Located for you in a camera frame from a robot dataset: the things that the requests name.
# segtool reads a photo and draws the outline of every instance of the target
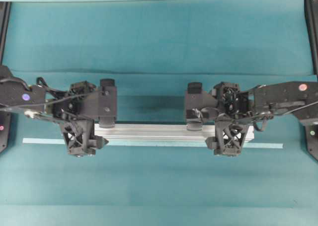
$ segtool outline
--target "black bracket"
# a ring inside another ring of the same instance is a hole
[[[304,4],[314,74],[318,75],[318,0],[304,0]],[[305,129],[307,150],[318,160],[318,126],[306,126]]]
[[[2,64],[6,30],[9,22],[10,2],[0,2],[0,64]],[[0,152],[7,147],[11,113],[0,112]]]

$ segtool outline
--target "wire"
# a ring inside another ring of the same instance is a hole
[[[23,87],[25,88],[25,90],[27,91],[31,91],[30,87],[27,85],[27,83],[20,79],[20,78],[17,78],[17,77],[10,77],[10,78],[3,78],[3,79],[0,79],[0,83],[5,83],[5,82],[17,82],[17,83],[20,83],[23,85]]]
[[[55,104],[55,103],[60,103],[60,102],[64,102],[65,100],[68,99],[72,99],[72,98],[78,98],[78,97],[84,97],[87,96],[91,93],[83,93],[83,94],[75,94],[75,95],[71,95],[62,99],[58,99],[58,100],[53,100],[51,102],[45,102],[45,103],[31,103],[31,104],[20,104],[20,105],[14,105],[14,106],[8,106],[5,108],[0,108],[0,111],[6,111],[10,108],[22,108],[22,107],[36,107],[36,106],[42,106],[42,105],[51,105],[51,104]]]
[[[293,110],[287,111],[287,112],[285,112],[285,113],[283,113],[283,114],[280,114],[280,116],[293,113],[293,112],[295,112],[295,111],[301,110],[301,109],[303,109],[303,108],[310,107],[310,106],[315,105],[315,104],[318,104],[318,101],[315,101],[315,102],[313,102],[313,103],[306,104],[306,105],[301,106],[301,107],[299,107],[299,108],[295,108],[295,109],[293,109]]]

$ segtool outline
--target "mounting plate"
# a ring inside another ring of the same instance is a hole
[[[318,160],[318,125],[306,126],[307,151]]]
[[[11,113],[0,112],[0,153],[8,145]]]

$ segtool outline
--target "pink dot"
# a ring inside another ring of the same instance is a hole
[[[306,85],[305,83],[302,83],[302,84],[298,87],[298,89],[299,89],[300,91],[305,91],[305,90],[307,89],[307,85]]]

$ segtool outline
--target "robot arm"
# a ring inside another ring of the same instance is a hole
[[[185,93],[185,118],[190,131],[214,121],[216,134],[206,140],[208,148],[216,155],[236,156],[249,126],[264,131],[268,120],[286,114],[293,114],[304,126],[317,125],[317,104],[316,82],[261,85],[248,91],[240,91],[236,83],[222,82],[209,93],[202,83],[193,82]]]
[[[43,78],[28,86],[0,67],[0,111],[23,113],[27,117],[60,125],[68,154],[94,155],[108,141],[94,135],[94,123],[100,127],[115,126],[117,89],[113,79],[102,79],[100,86],[87,81],[71,84],[68,91],[50,88]]]

